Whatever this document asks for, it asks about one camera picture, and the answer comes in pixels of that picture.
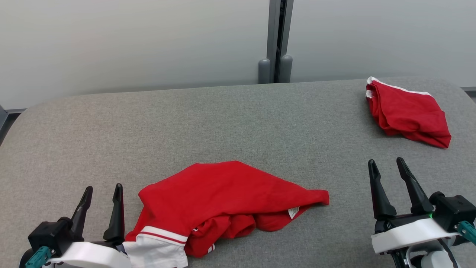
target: black cable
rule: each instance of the black cable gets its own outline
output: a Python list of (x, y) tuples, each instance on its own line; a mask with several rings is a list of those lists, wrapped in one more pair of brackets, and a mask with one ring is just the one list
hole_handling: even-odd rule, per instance
[(443, 246), (445, 251), (448, 253), (448, 257), (451, 260), (451, 262), (453, 263), (453, 268), (458, 268), (458, 263), (456, 262), (455, 256), (453, 256), (453, 253), (449, 249), (448, 245), (445, 242), (443, 242), (443, 240), (441, 240), (441, 239), (438, 239), (438, 242), (440, 242), (440, 244)]

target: white cuff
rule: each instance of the white cuff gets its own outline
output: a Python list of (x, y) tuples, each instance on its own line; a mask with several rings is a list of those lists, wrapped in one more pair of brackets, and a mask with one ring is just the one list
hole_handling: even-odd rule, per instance
[(183, 247), (187, 237), (146, 226), (136, 242), (124, 242), (132, 268), (184, 268), (188, 266)]

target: red garment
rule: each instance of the red garment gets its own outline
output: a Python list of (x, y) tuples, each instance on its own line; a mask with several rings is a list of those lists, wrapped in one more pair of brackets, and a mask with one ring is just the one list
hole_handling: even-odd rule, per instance
[(374, 77), (369, 77), (367, 83), (370, 111), (387, 135), (402, 134), (412, 141), (449, 147), (451, 134), (445, 112), (430, 93), (408, 91)]
[(246, 236), (255, 227), (276, 231), (311, 204), (329, 204), (326, 190), (306, 190), (238, 161), (194, 164), (139, 197), (144, 208), (126, 241), (145, 234), (185, 246), (195, 257), (213, 250), (219, 238)]

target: white partition panel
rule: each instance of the white partition panel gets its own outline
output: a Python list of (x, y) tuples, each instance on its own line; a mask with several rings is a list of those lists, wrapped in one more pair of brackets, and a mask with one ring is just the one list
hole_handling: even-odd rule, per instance
[(0, 104), (254, 84), (269, 0), (0, 0)]
[(294, 0), (291, 82), (425, 75), (476, 86), (474, 0)]

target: white care label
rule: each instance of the white care label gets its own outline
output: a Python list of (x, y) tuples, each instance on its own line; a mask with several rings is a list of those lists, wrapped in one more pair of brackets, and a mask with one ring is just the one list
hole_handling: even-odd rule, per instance
[(294, 216), (296, 216), (296, 214), (299, 212), (299, 207), (297, 206), (297, 207), (290, 208), (288, 209), (288, 212), (291, 219), (294, 219)]

